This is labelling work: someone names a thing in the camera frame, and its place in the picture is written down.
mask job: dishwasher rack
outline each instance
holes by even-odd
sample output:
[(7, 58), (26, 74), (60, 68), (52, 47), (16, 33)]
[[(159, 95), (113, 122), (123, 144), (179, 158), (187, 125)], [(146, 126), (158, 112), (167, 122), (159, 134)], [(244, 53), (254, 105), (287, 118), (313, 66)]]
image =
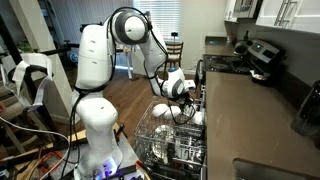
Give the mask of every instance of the dishwasher rack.
[[(176, 121), (190, 119), (185, 114), (201, 105), (199, 100), (195, 102), (196, 107), (187, 107), (185, 113), (175, 117)], [(162, 176), (159, 179), (200, 179), (206, 155), (205, 125), (195, 124), (192, 120), (176, 125), (163, 115), (154, 117), (152, 111), (158, 104), (168, 105), (168, 101), (163, 97), (154, 97), (134, 130), (136, 154), (145, 164), (157, 167)]]

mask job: stovetop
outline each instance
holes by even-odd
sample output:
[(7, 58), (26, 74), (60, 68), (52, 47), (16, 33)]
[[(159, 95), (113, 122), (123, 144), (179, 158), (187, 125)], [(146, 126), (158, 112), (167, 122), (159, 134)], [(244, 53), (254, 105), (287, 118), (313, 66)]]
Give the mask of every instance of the stovetop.
[(204, 55), (204, 70), (250, 75), (250, 65), (244, 57)]

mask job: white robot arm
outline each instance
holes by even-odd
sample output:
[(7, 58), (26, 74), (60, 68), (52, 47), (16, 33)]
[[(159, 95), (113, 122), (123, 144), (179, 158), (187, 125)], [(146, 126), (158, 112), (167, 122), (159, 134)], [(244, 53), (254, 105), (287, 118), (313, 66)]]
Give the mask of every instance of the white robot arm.
[(136, 14), (132, 9), (120, 8), (102, 26), (89, 25), (83, 30), (72, 105), (85, 124), (90, 148), (74, 169), (75, 179), (92, 179), (93, 171), (100, 178), (107, 178), (116, 173), (122, 161), (112, 129), (118, 113), (102, 95), (114, 73), (115, 41), (140, 46), (155, 95), (182, 106), (193, 105), (188, 91), (195, 85), (185, 80), (180, 68), (170, 68), (167, 81), (157, 76), (167, 58), (164, 40), (157, 28), (152, 27), (150, 16), (142, 16), (140, 11)]

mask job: window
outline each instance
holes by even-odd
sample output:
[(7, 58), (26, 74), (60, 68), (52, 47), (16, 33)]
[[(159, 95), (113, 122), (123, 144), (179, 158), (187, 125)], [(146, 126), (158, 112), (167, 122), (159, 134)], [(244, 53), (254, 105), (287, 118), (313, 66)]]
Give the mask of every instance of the window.
[(171, 32), (180, 32), (181, 0), (133, 0), (133, 6), (143, 13), (150, 11), (164, 39), (171, 39)]

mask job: white cabinet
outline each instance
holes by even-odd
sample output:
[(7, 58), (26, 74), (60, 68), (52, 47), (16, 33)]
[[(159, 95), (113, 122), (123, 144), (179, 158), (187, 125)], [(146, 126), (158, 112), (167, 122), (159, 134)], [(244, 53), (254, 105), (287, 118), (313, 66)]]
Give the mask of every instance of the white cabinet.
[(225, 21), (237, 22), (237, 18), (233, 17), (235, 4), (236, 4), (236, 0), (228, 0), (227, 1), (226, 12), (225, 12), (225, 15), (224, 15), (224, 20)]
[(320, 33), (320, 1), (303, 0), (288, 28)]
[(256, 24), (320, 33), (320, 1), (264, 0)]

